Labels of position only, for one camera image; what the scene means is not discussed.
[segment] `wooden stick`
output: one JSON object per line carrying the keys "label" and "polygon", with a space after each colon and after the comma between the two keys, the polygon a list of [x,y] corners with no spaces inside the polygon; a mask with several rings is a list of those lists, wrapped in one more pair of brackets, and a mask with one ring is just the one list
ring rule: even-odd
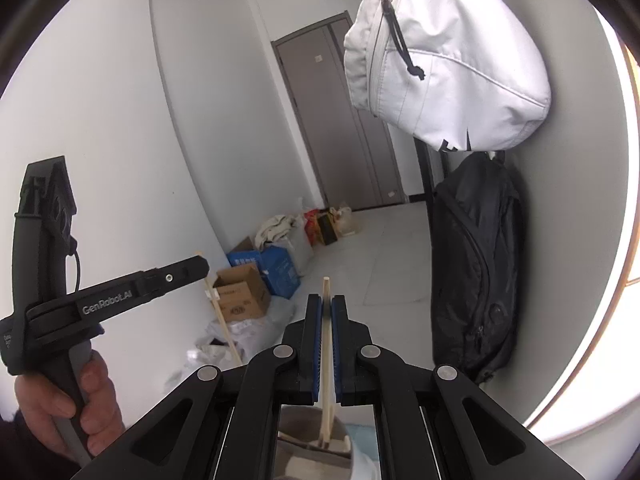
{"label": "wooden stick", "polygon": [[345,445],[344,451],[338,451],[335,449],[323,449],[321,447],[316,446],[313,442],[304,442],[294,436],[290,436],[286,433],[278,432],[278,440],[286,442],[287,444],[293,444],[294,446],[301,447],[302,449],[307,449],[309,451],[321,452],[321,453],[330,453],[335,456],[341,456],[342,458],[351,458],[351,444],[349,442],[349,435],[345,436]]}
{"label": "wooden stick", "polygon": [[322,383],[322,422],[318,446],[328,448],[334,426],[334,400],[332,399],[334,348],[331,334],[331,283],[328,277],[322,279],[322,351],[320,359]]}
{"label": "wooden stick", "polygon": [[[202,256],[202,253],[200,251],[198,251],[196,254],[198,256]],[[236,344],[234,343],[234,340],[231,337],[231,332],[229,332],[229,327],[226,325],[225,316],[223,316],[222,314],[222,309],[220,309],[220,304],[216,299],[216,291],[214,290],[213,285],[211,284],[211,280],[209,276],[205,276],[204,286],[207,289],[209,301],[213,305],[213,310],[216,311],[216,316],[218,316],[218,323],[220,323],[220,326],[222,327],[222,332],[225,334],[225,339],[227,344],[229,345],[229,349],[231,350],[231,355],[233,356],[234,361],[236,362],[236,365],[242,366],[244,363],[242,362],[242,358],[238,353],[238,349],[236,349]]]}

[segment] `cardboard box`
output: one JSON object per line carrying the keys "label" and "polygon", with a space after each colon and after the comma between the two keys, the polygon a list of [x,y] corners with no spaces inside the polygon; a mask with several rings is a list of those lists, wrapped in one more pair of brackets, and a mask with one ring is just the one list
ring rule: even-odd
{"label": "cardboard box", "polygon": [[262,317],[267,313],[271,294],[255,264],[219,270],[213,286],[226,321]]}
{"label": "cardboard box", "polygon": [[255,263],[269,291],[274,296],[290,298],[300,286],[291,257],[286,249],[270,246],[260,252],[249,238],[245,238],[226,257],[232,266]]}

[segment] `metal screw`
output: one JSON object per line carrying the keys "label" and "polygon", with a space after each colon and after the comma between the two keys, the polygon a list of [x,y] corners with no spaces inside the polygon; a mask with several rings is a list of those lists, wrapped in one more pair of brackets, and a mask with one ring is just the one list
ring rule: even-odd
{"label": "metal screw", "polygon": [[380,355],[380,348],[375,345],[366,345],[360,349],[360,353],[363,355],[363,357],[373,359],[374,357],[378,357]]}
{"label": "metal screw", "polygon": [[289,345],[278,345],[273,349],[273,355],[280,358],[290,357],[293,354],[293,348]]}
{"label": "metal screw", "polygon": [[201,381],[212,381],[218,376],[218,370],[213,366],[203,366],[198,370],[198,378]]}
{"label": "metal screw", "polygon": [[458,376],[458,372],[453,366],[444,365],[438,368],[438,377],[445,381],[452,381]]}

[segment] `door frame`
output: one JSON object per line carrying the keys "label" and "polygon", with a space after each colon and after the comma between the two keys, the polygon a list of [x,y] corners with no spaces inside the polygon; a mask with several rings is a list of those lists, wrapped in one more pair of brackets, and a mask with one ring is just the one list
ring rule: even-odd
{"label": "door frame", "polygon": [[[335,14],[331,17],[325,18],[324,20],[320,20],[319,22],[315,22],[312,23],[311,25],[307,25],[306,27],[302,27],[299,30],[296,30],[290,34],[287,34],[286,36],[283,36],[282,38],[279,38],[275,41],[271,41],[271,47],[273,49],[273,53],[276,57],[276,61],[278,63],[278,67],[280,69],[280,73],[282,74],[282,78],[284,79],[284,84],[287,88],[287,95],[289,96],[289,101],[291,103],[291,106],[293,108],[293,111],[295,113],[296,116],[296,121],[298,122],[298,126],[300,128],[300,132],[302,133],[302,140],[305,143],[305,149],[306,149],[306,154],[309,157],[309,161],[311,161],[311,167],[314,170],[314,175],[316,177],[316,182],[318,183],[318,187],[320,189],[320,193],[322,194],[322,198],[324,199],[324,204],[329,207],[330,203],[329,203],[329,199],[327,196],[326,191],[324,190],[324,184],[322,183],[322,179],[320,178],[320,172],[318,171],[318,165],[316,164],[316,159],[314,157],[314,152],[311,149],[311,144],[309,143],[307,134],[306,134],[306,130],[305,130],[305,126],[302,122],[302,115],[300,114],[300,110],[298,109],[298,103],[296,102],[296,98],[293,95],[293,90],[291,89],[291,84],[289,83],[289,78],[287,77],[287,72],[284,69],[284,64],[282,62],[282,58],[280,57],[280,54],[278,52],[278,47],[283,44],[283,43],[287,43],[287,41],[293,40],[294,38],[297,38],[299,36],[302,36],[303,34],[306,34],[308,32],[311,32],[312,30],[316,30],[317,28],[321,28],[321,27],[325,27],[326,25],[331,25],[332,23],[335,22],[339,22],[340,20],[347,20],[347,23],[349,24],[349,26],[351,27],[351,25],[353,25],[353,22],[351,21],[351,17],[349,15],[348,11],[344,11],[341,12],[340,14]],[[333,36],[333,30],[330,28],[329,29],[332,36]],[[393,169],[394,169],[394,173],[396,175],[396,180],[398,181],[398,187],[399,187],[399,192],[401,193],[401,197],[402,197],[402,202],[401,203],[406,203],[408,202],[408,196],[406,195],[406,193],[404,192],[404,188],[402,187],[402,179],[400,178],[400,171],[398,169],[398,161],[396,160],[396,150],[394,149],[393,146],[393,142],[391,141],[391,135],[389,134],[389,129],[386,126],[385,121],[382,121],[382,126],[383,129],[385,131],[385,136],[386,136],[386,142],[389,146],[389,152],[391,154],[391,163],[393,165]],[[372,164],[372,169],[375,175],[375,167],[373,166],[373,158],[372,155],[370,153],[370,149],[369,149],[369,145],[367,143],[366,149],[369,150],[369,160],[371,160],[371,164]],[[380,183],[378,181],[378,177],[377,175],[375,175],[375,184],[376,187],[380,193],[380,195],[382,195],[382,192],[380,191]],[[377,206],[374,207],[386,207],[386,204],[380,203]]]}

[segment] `black backpack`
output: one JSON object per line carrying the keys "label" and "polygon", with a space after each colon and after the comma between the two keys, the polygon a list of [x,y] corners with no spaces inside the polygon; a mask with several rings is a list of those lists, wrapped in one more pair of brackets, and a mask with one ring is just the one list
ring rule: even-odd
{"label": "black backpack", "polygon": [[482,383],[515,343],[520,197],[499,160],[469,155],[436,186],[431,225],[431,330],[436,366]]}

